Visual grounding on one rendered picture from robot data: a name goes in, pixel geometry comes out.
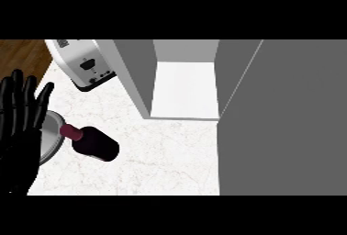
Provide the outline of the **dark red wine bottle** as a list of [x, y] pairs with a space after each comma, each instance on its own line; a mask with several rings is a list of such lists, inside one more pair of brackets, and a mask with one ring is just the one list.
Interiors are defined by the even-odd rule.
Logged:
[[120, 154], [120, 143], [95, 127], [79, 129], [64, 124], [59, 134], [73, 140], [74, 151], [111, 162]]

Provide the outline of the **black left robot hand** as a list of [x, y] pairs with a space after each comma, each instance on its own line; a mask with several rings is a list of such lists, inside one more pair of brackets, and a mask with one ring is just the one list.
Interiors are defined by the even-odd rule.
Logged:
[[25, 196], [42, 160], [42, 124], [55, 84], [39, 95], [37, 77], [20, 69], [0, 82], [0, 197]]

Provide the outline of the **grey round plate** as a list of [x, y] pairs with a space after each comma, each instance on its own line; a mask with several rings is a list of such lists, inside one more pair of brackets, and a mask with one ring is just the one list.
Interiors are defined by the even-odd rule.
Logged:
[[49, 110], [42, 124], [42, 160], [45, 164], [58, 153], [65, 137], [59, 134], [59, 128], [65, 124], [62, 115]]

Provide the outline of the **white open cabinet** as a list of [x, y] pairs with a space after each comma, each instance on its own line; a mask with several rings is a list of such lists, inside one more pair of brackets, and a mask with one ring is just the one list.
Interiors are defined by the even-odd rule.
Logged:
[[217, 121], [260, 39], [99, 39], [96, 45], [145, 119]]

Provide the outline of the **grey cabinet door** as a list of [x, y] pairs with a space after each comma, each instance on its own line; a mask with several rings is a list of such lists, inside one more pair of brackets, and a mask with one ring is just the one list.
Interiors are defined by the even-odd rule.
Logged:
[[225, 195], [347, 195], [347, 40], [263, 42], [217, 135]]

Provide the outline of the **white toaster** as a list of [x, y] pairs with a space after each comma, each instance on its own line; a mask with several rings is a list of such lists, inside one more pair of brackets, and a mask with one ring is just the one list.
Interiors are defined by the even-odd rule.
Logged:
[[48, 39], [45, 43], [58, 67], [82, 92], [117, 76], [93, 39]]

